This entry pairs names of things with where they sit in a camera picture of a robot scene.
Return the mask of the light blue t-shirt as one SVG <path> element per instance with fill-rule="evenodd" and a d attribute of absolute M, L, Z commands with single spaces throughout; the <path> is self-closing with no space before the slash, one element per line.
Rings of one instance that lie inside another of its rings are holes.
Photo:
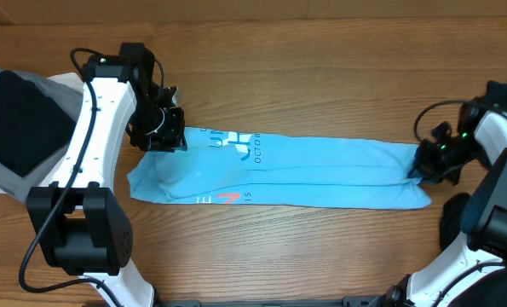
<path fill-rule="evenodd" d="M 429 206 L 409 177 L 414 144 L 187 127 L 188 148 L 149 152 L 130 195 L 159 204 L 288 205 L 374 210 Z"/>

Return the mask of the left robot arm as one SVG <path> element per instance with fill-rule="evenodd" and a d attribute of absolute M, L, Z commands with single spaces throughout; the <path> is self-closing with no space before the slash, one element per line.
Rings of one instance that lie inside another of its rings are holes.
<path fill-rule="evenodd" d="M 66 154 L 26 198 L 36 233 L 31 249 L 63 269 L 69 285 L 91 285 L 109 306 L 161 305 L 132 260 L 131 221 L 113 192 L 125 136 L 144 152 L 187 147 L 179 90 L 153 80 L 161 68 L 143 43 L 123 43 L 116 55 L 90 50 L 77 65 L 84 92 Z"/>

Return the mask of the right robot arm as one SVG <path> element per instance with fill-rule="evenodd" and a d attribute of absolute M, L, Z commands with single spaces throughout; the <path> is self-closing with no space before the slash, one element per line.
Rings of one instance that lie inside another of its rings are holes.
<path fill-rule="evenodd" d="M 507 98 L 459 102 L 458 126 L 436 126 L 422 140 L 414 172 L 458 183 L 465 164 L 487 174 L 473 194 L 445 204 L 441 228 L 452 239 L 427 267 L 378 296 L 344 298 L 344 306 L 507 306 Z"/>

